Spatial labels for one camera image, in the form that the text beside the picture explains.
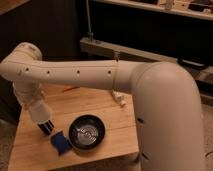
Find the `wire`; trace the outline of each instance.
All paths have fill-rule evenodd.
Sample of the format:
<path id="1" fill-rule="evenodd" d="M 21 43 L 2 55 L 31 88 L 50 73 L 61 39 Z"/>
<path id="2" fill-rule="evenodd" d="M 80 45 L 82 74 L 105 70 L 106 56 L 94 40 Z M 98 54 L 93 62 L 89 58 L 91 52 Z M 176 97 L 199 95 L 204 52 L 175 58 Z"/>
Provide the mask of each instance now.
<path id="1" fill-rule="evenodd" d="M 206 157 L 208 157 L 210 154 L 213 154 L 213 151 L 210 151 L 210 152 L 208 152 L 208 153 L 206 153 Z"/>

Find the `small object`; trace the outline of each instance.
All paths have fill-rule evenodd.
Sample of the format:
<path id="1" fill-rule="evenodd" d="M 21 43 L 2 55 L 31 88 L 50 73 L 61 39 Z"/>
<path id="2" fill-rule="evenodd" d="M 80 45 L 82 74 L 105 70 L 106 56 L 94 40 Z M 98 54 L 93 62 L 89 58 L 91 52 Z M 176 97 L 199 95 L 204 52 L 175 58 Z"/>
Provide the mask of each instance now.
<path id="1" fill-rule="evenodd" d="M 50 135 L 54 128 L 54 125 L 50 120 L 48 120 L 43 124 L 38 124 L 38 127 L 43 131 L 45 135 Z"/>
<path id="2" fill-rule="evenodd" d="M 205 8 L 203 10 L 204 13 L 207 13 L 207 14 L 211 14 L 212 13 L 212 10 L 211 9 L 208 9 L 208 8 Z"/>
<path id="3" fill-rule="evenodd" d="M 65 93 L 65 92 L 67 92 L 67 91 L 70 91 L 70 90 L 73 90 L 73 89 L 76 89 L 76 88 L 79 88 L 79 87 L 70 86 L 69 88 L 66 88 L 66 89 L 62 90 L 62 92 Z"/>
<path id="4" fill-rule="evenodd" d="M 173 6 L 174 0 L 166 0 L 165 10 L 171 10 Z"/>
<path id="5" fill-rule="evenodd" d="M 52 145 L 58 150 L 59 155 L 62 155 L 72 149 L 72 145 L 69 140 L 64 137 L 62 131 L 53 135 L 50 140 Z"/>
<path id="6" fill-rule="evenodd" d="M 211 0 L 193 0 L 189 4 L 189 9 L 203 12 L 204 9 L 210 8 L 211 4 Z"/>
<path id="7" fill-rule="evenodd" d="M 69 138 L 72 145 L 78 149 L 92 149 L 104 138 L 103 122 L 94 115 L 78 117 L 70 126 Z"/>
<path id="8" fill-rule="evenodd" d="M 124 107 L 126 105 L 126 101 L 124 100 L 124 94 L 112 90 L 112 96 L 114 100 L 119 103 L 121 107 Z"/>

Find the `metal rack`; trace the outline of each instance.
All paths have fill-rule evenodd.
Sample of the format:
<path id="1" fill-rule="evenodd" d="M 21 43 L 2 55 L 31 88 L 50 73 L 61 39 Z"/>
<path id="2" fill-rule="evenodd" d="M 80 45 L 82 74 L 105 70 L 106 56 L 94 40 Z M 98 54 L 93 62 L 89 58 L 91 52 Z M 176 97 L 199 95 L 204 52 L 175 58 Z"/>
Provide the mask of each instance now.
<path id="1" fill-rule="evenodd" d="M 144 62 L 154 62 L 154 61 L 167 61 L 172 63 L 179 63 L 183 64 L 183 66 L 196 66 L 199 69 L 190 69 L 193 72 L 194 78 L 197 81 L 207 82 L 208 84 L 213 85 L 213 67 L 203 67 L 201 64 L 191 62 L 191 61 L 179 61 L 177 58 L 173 58 L 170 56 L 160 55 L 156 53 L 151 53 L 147 51 L 142 51 L 134 48 L 129 48 L 126 46 L 120 46 L 117 44 L 112 44 L 108 42 L 104 42 L 101 40 L 95 40 L 93 38 L 93 31 L 91 25 L 91 16 L 90 16 L 90 1 L 98 1 L 102 3 L 109 3 L 113 5 L 125 6 L 130 8 L 137 8 L 137 9 L 145 9 L 151 11 L 158 11 L 164 13 L 171 13 L 186 17 L 193 17 L 199 18 L 203 20 L 213 20 L 213 15 L 208 15 L 205 13 L 199 12 L 191 12 L 191 11 L 181 11 L 177 9 L 172 9 L 168 7 L 168 4 L 173 4 L 174 0 L 167 0 L 168 3 L 165 7 L 151 5 L 141 2 L 133 2 L 133 1 L 126 1 L 126 0 L 86 0 L 86 8 L 87 8 L 87 21 L 88 21 L 88 37 L 84 37 L 80 41 L 81 50 L 91 55 L 98 55 L 104 56 L 108 58 L 114 58 L 116 60 L 119 59 L 139 59 L 140 61 Z"/>

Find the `blue sponge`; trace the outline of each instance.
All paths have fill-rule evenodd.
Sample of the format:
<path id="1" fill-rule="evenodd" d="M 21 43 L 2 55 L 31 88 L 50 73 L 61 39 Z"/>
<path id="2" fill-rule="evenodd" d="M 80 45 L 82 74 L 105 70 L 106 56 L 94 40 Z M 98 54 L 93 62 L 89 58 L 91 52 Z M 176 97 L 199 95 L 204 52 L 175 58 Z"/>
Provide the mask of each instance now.
<path id="1" fill-rule="evenodd" d="M 72 149 L 69 140 L 64 137 L 63 132 L 58 132 L 51 137 L 52 145 L 58 150 L 58 154 L 62 155 Z"/>

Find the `white cylinder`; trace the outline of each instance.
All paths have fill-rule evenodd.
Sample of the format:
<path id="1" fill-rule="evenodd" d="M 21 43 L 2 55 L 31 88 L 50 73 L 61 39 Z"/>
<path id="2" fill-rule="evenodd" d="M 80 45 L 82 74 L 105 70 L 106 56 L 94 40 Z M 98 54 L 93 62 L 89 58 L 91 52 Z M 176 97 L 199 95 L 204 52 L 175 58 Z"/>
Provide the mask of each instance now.
<path id="1" fill-rule="evenodd" d="M 142 70 L 132 80 L 142 170 L 206 171 L 203 115 L 194 80 L 171 63 Z"/>
<path id="2" fill-rule="evenodd" d="M 52 110 L 43 100 L 31 103 L 28 109 L 32 121 L 36 124 L 44 124 L 51 119 Z"/>

